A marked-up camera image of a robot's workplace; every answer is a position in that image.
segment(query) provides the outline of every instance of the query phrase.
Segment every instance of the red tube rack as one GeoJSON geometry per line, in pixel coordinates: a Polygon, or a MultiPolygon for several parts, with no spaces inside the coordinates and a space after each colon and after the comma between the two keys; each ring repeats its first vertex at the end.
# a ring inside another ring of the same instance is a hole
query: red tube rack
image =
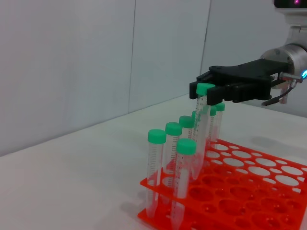
{"type": "MultiPolygon", "coordinates": [[[[200,176],[188,196],[177,199],[161,183],[141,185],[185,205],[181,230],[307,230],[307,167],[223,140],[209,147],[200,176]]],[[[162,173],[161,181],[167,177],[162,173]]],[[[159,202],[154,218],[138,217],[171,230],[170,205],[159,202]]]]}

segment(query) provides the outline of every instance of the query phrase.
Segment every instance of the green screw cap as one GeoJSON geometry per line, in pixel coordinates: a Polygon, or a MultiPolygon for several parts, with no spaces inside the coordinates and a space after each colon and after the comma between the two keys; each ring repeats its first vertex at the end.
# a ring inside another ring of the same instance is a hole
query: green screw cap
{"type": "Polygon", "coordinates": [[[161,129],[149,130],[148,142],[153,144],[164,144],[166,142],[166,132],[161,129]]]}
{"type": "Polygon", "coordinates": [[[196,111],[194,110],[194,111],[192,112],[192,118],[193,118],[194,121],[195,121],[195,117],[196,117],[196,111]]]}
{"type": "Polygon", "coordinates": [[[182,126],[177,122],[168,122],[165,126],[165,132],[171,136],[180,136],[182,134],[182,126]]]}
{"type": "Polygon", "coordinates": [[[213,84],[209,83],[198,83],[196,93],[200,96],[206,96],[208,89],[215,87],[213,84]]]}
{"type": "Polygon", "coordinates": [[[182,155],[191,156],[196,152],[196,141],[183,138],[177,142],[177,152],[182,155]]]}
{"type": "Polygon", "coordinates": [[[215,105],[211,106],[210,116],[215,116],[216,112],[217,112],[216,106],[215,105]]]}
{"type": "Polygon", "coordinates": [[[193,119],[191,116],[181,116],[179,118],[179,124],[183,128],[193,128],[194,127],[194,121],[195,121],[195,119],[193,119]]]}
{"type": "Polygon", "coordinates": [[[215,107],[218,112],[225,111],[225,103],[223,102],[216,104],[215,107]]]}

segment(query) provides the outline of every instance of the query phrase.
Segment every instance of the cable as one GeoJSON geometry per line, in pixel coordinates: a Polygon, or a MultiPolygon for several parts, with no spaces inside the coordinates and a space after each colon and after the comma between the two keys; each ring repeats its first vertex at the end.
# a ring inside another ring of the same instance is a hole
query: cable
{"type": "Polygon", "coordinates": [[[271,104],[275,104],[275,103],[278,103],[279,102],[279,99],[285,97],[291,90],[293,89],[293,87],[289,87],[288,90],[282,94],[280,94],[278,97],[274,97],[272,99],[269,99],[265,102],[263,102],[261,105],[263,106],[268,106],[268,105],[271,105],[271,104]]]}

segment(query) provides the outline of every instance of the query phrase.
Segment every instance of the table surface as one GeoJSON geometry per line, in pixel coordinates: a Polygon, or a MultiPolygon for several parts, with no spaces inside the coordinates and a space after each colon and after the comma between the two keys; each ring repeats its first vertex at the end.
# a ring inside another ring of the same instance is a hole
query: table surface
{"type": "MultiPolygon", "coordinates": [[[[0,158],[2,230],[147,230],[147,132],[190,115],[176,98],[0,158]]],[[[220,138],[307,163],[307,118],[226,103],[220,138]]]]}

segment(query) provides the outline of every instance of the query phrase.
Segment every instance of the wall seam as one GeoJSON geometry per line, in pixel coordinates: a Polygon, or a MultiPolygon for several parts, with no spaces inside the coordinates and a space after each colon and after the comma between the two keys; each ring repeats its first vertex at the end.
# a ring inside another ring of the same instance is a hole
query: wall seam
{"type": "Polygon", "coordinates": [[[209,20],[210,20],[210,12],[211,12],[212,1],[213,0],[210,0],[210,3],[209,3],[208,20],[207,20],[207,25],[206,25],[206,30],[205,30],[205,40],[203,42],[203,49],[202,49],[200,75],[202,74],[202,63],[203,63],[203,58],[205,56],[205,45],[206,45],[206,40],[207,40],[208,25],[209,25],[209,20]]]}
{"type": "Polygon", "coordinates": [[[129,83],[129,94],[128,94],[128,111],[130,111],[130,92],[131,92],[131,82],[132,82],[132,62],[133,62],[133,44],[134,44],[134,29],[135,29],[135,12],[136,12],[136,0],[134,0],[134,16],[133,16],[133,34],[132,34],[132,51],[131,51],[131,66],[130,66],[130,83],[129,83]]]}

